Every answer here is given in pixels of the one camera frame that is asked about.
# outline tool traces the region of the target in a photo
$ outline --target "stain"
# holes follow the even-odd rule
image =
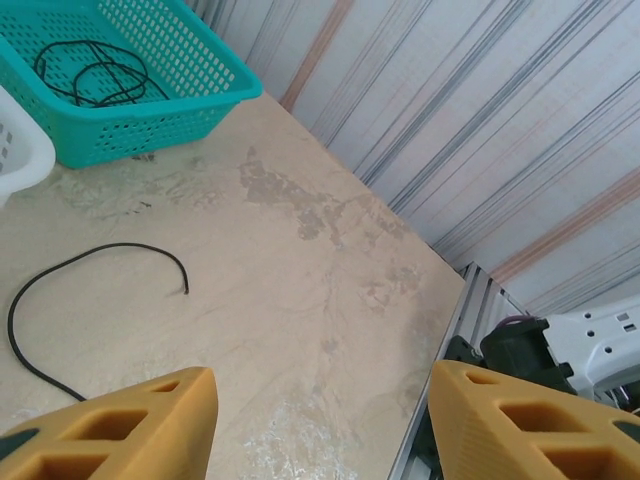
[[[209,168],[210,162],[202,155],[194,155],[187,161],[189,170],[194,172],[202,172]]]
[[[387,270],[385,278],[402,294],[415,292],[420,286],[420,274],[409,267],[391,267]]]
[[[417,365],[430,366],[446,330],[446,322],[442,322],[446,313],[427,291],[418,290],[413,300],[414,311],[402,334],[403,355],[408,365],[418,362]]]
[[[422,388],[427,381],[428,369],[417,370],[405,376],[398,386],[396,401],[402,409],[402,416],[409,418],[420,399]]]
[[[138,202],[138,204],[135,207],[130,208],[129,210],[127,210],[126,212],[124,212],[125,215],[137,215],[139,213],[144,212],[145,210],[151,208],[151,204],[147,203],[147,202]]]
[[[409,231],[409,227],[391,213],[389,215],[378,214],[375,217],[375,221],[376,225],[382,230],[398,240],[402,240],[404,234]]]
[[[155,162],[156,153],[155,152],[141,153],[139,155],[132,155],[131,158],[138,162]]]
[[[369,248],[373,249],[376,247],[376,244],[378,243],[378,239],[380,238],[380,233],[374,233],[370,230],[365,230],[364,232],[364,238],[367,240],[367,244],[369,245]]]
[[[395,285],[388,281],[383,283],[370,280],[362,283],[360,288],[364,291],[364,294],[360,295],[363,303],[374,315],[383,316],[391,303],[390,292],[395,288]]]
[[[324,206],[324,217],[331,231],[329,239],[331,240],[331,243],[339,248],[341,248],[343,245],[340,236],[340,230],[338,230],[338,220],[340,220],[340,218],[342,217],[342,213],[344,212],[346,206],[347,204],[344,202],[338,203],[333,207],[330,205]]]
[[[303,240],[317,238],[325,227],[322,219],[311,207],[305,208],[304,211],[298,214],[298,221],[300,222],[298,236]]]
[[[267,171],[256,155],[255,148],[249,147],[247,162],[238,167],[240,184],[247,189],[246,200],[259,205],[290,206],[298,220],[301,239],[314,240],[328,228],[331,242],[342,248],[338,221],[346,202],[324,193],[309,193],[286,175]]]
[[[375,197],[372,193],[366,195],[359,195],[356,199],[358,206],[364,210],[370,211],[371,207],[375,204]]]
[[[191,159],[190,164],[194,167],[191,172],[196,172],[200,161],[198,157]],[[207,210],[223,197],[222,191],[210,177],[197,174],[186,176],[184,172],[174,172],[147,182],[145,191],[148,194],[160,194],[174,205],[187,203],[196,210]]]
[[[332,338],[331,340],[324,340],[321,344],[324,353],[327,353],[329,355],[335,352],[339,345],[340,344],[335,338]]]

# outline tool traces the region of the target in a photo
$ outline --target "black cable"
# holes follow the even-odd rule
[[[88,250],[88,251],[86,251],[84,253],[81,253],[80,255],[77,255],[77,256],[75,256],[73,258],[70,258],[69,260],[66,260],[66,261],[64,261],[62,263],[54,265],[53,267],[50,267],[50,268],[46,269],[45,271],[39,273],[38,275],[36,275],[35,277],[33,277],[31,280],[29,280],[27,283],[24,284],[24,286],[20,289],[18,294],[13,298],[13,301],[11,302],[11,306],[9,307],[9,314],[7,316],[7,335],[9,336],[9,343],[11,344],[11,349],[13,350],[13,353],[15,354],[16,358],[18,359],[18,361],[27,370],[29,370],[31,373],[33,373],[36,377],[44,380],[45,382],[53,385],[56,388],[59,388],[63,392],[68,393],[69,395],[71,395],[73,398],[75,398],[76,400],[78,400],[80,402],[84,402],[86,400],[86,397],[80,395],[78,392],[76,392],[72,388],[68,387],[64,383],[59,382],[55,378],[50,377],[49,375],[47,375],[43,371],[39,370],[29,360],[27,360],[27,358],[23,355],[22,351],[20,350],[20,347],[18,346],[18,342],[16,341],[16,336],[15,336],[15,332],[14,332],[13,318],[14,318],[14,315],[15,315],[15,312],[16,312],[16,307],[18,306],[18,302],[20,301],[22,296],[27,292],[27,290],[29,290],[29,288],[34,283],[36,283],[38,280],[40,280],[41,278],[49,275],[50,273],[55,272],[56,270],[59,270],[59,269],[61,269],[63,267],[66,267],[67,265],[70,265],[70,264],[72,264],[74,262],[77,262],[78,260],[81,260],[81,259],[83,259],[85,257],[88,257],[89,255],[92,255],[92,254],[94,254],[96,252],[100,252],[102,250],[107,250],[108,248],[115,248],[115,247],[144,248],[146,250],[152,250],[154,252],[158,252],[158,253],[161,253],[161,254],[169,257],[171,260],[173,260],[176,263],[176,265],[178,265],[178,268],[182,272],[182,279],[184,281],[184,294],[185,295],[189,294],[189,278],[187,276],[187,270],[184,267],[184,265],[182,264],[182,262],[178,259],[178,257],[173,255],[172,253],[167,252],[166,250],[162,250],[161,248],[154,247],[152,245],[146,245],[144,243],[119,242],[119,243],[108,243],[106,245],[101,245],[100,247],[92,248],[91,250]]]
[[[97,61],[85,65],[75,75],[71,80],[71,91],[64,90],[63,88],[60,88],[60,86],[54,85],[47,80],[47,60],[45,58],[47,52],[53,51],[55,47],[81,46],[88,47]],[[127,65],[114,60],[114,58],[107,53],[108,50],[129,56],[133,61],[138,63],[139,68],[134,68],[132,65]],[[101,100],[84,97],[80,95],[78,91],[78,82],[82,76],[95,67],[103,68],[119,88],[119,90],[110,93]],[[77,106],[84,106],[83,104],[87,104],[91,108],[100,108],[127,103],[135,104],[137,100],[140,100],[148,93],[147,84],[152,85],[165,99],[169,99],[169,96],[164,92],[164,90],[149,76],[149,71],[147,70],[146,65],[138,55],[116,45],[111,45],[97,40],[69,40],[50,43],[36,55],[33,61],[33,69],[47,87],[60,95],[71,97]],[[118,78],[118,75],[116,75],[116,72],[114,71],[116,69],[121,72],[122,78]],[[136,84],[131,87],[125,87],[121,81],[125,78],[134,79]]]

